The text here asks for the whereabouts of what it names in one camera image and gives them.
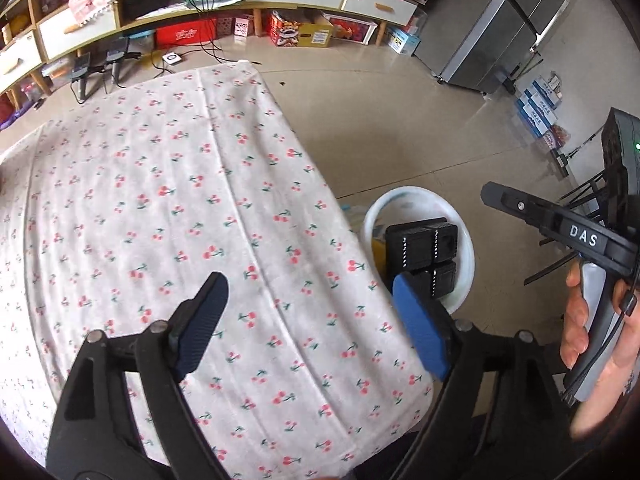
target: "cardboard box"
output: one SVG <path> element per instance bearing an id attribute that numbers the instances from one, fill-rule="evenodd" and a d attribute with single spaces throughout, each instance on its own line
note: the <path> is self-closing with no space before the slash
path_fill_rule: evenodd
<path id="1" fill-rule="evenodd" d="M 398 54 L 410 56 L 415 52 L 420 43 L 420 38 L 407 34 L 397 27 L 387 27 L 386 30 L 386 43 Z"/>
<path id="2" fill-rule="evenodd" d="M 254 33 L 254 17 L 250 14 L 236 17 L 234 36 L 244 36 L 248 38 Z"/>
<path id="3" fill-rule="evenodd" d="M 332 38 L 337 40 L 354 41 L 355 43 L 369 44 L 378 24 L 375 22 L 365 22 L 349 16 L 339 14 L 329 14 L 322 12 L 314 16 L 314 23 L 322 23 L 334 28 Z"/>
<path id="4" fill-rule="evenodd" d="M 313 23 L 302 10 L 274 9 L 269 18 L 269 35 L 275 46 L 329 45 L 331 25 Z"/>
<path id="5" fill-rule="evenodd" d="M 523 101 L 518 100 L 518 112 L 520 116 L 525 120 L 531 132 L 535 137 L 542 137 L 549 130 L 549 127 L 546 126 L 545 121 L 542 120 L 540 115 L 535 111 L 534 107 L 527 103 L 523 103 Z"/>
<path id="6" fill-rule="evenodd" d="M 524 91 L 524 94 L 518 99 L 518 101 L 520 102 L 521 106 L 529 104 L 540 116 L 547 129 L 551 128 L 552 124 L 556 124 L 556 121 L 558 120 L 556 114 L 553 113 L 553 110 L 549 107 L 549 104 L 538 92 L 533 92 L 532 94 L 527 89 Z"/>
<path id="7" fill-rule="evenodd" d="M 196 20 L 195 22 L 176 23 L 156 30 L 158 49 L 175 45 L 193 45 L 210 43 L 216 39 L 216 19 Z"/>
<path id="8" fill-rule="evenodd" d="M 535 92 L 538 92 L 552 110 L 558 108 L 558 105 L 560 104 L 560 97 L 552 90 L 551 86 L 549 86 L 542 77 L 536 78 L 535 81 L 525 90 L 525 93 L 527 92 L 529 92 L 529 95 L 533 95 Z"/>

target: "gift box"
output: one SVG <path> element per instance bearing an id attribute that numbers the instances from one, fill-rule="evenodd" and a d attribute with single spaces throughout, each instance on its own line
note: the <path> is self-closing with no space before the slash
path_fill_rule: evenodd
<path id="1" fill-rule="evenodd" d="M 176 45 L 206 44 L 216 39 L 216 19 L 176 23 L 156 30 L 158 48 Z"/>
<path id="2" fill-rule="evenodd" d="M 313 23 L 302 10 L 271 11 L 269 36 L 275 46 L 328 46 L 333 31 L 331 25 Z"/>
<path id="3" fill-rule="evenodd" d="M 254 33 L 254 17 L 250 14 L 236 17 L 234 36 L 249 37 Z"/>

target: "wooden cabinet leg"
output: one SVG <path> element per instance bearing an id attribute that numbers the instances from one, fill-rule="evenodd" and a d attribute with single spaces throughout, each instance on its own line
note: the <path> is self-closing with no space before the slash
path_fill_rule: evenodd
<path id="1" fill-rule="evenodd" d="M 10 101 L 14 104 L 15 111 L 18 111 L 22 108 L 22 99 L 20 98 L 22 95 L 22 91 L 20 90 L 20 85 L 15 84 L 11 88 L 9 88 L 9 96 Z"/>
<path id="2" fill-rule="evenodd" d="M 51 89 L 49 88 L 49 85 L 42 77 L 40 70 L 34 70 L 33 72 L 30 73 L 30 76 L 36 82 L 36 85 L 40 87 L 40 90 L 42 90 L 44 95 L 47 95 L 47 96 L 51 95 Z"/>
<path id="3" fill-rule="evenodd" d="M 17 101 L 15 100 L 16 95 L 15 95 L 15 91 L 14 91 L 13 89 L 9 88 L 9 89 L 6 91 L 6 95 L 7 95 L 7 97 L 9 98 L 9 101 L 10 101 L 10 103 L 12 104 L 12 106 L 14 107 L 14 109 L 15 109 L 15 110 L 17 110 L 18 108 L 20 108 L 20 107 L 18 106 Z"/>
<path id="4" fill-rule="evenodd" d="M 376 46 L 380 46 L 382 44 L 382 40 L 385 37 L 386 31 L 386 22 L 380 22 L 380 29 L 378 30 L 378 35 L 376 36 Z"/>
<path id="5" fill-rule="evenodd" d="M 254 9 L 254 30 L 255 35 L 262 35 L 262 9 Z"/>

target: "stainless steel refrigerator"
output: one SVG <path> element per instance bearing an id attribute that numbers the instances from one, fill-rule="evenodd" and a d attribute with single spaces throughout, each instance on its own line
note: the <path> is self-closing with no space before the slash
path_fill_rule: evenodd
<path id="1" fill-rule="evenodd" d="M 431 0 L 415 55 L 447 83 L 493 93 L 565 0 Z"/>

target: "white bedsheet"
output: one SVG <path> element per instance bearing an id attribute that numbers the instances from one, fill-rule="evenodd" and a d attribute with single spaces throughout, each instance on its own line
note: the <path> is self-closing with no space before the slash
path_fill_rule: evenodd
<path id="1" fill-rule="evenodd" d="M 12 147 L 0 176 L 0 413 L 40 463 L 87 332 L 167 319 L 214 270 L 230 301 L 182 387 L 230 475 L 341 476 L 430 405 L 431 377 L 250 63 L 94 100 Z"/>

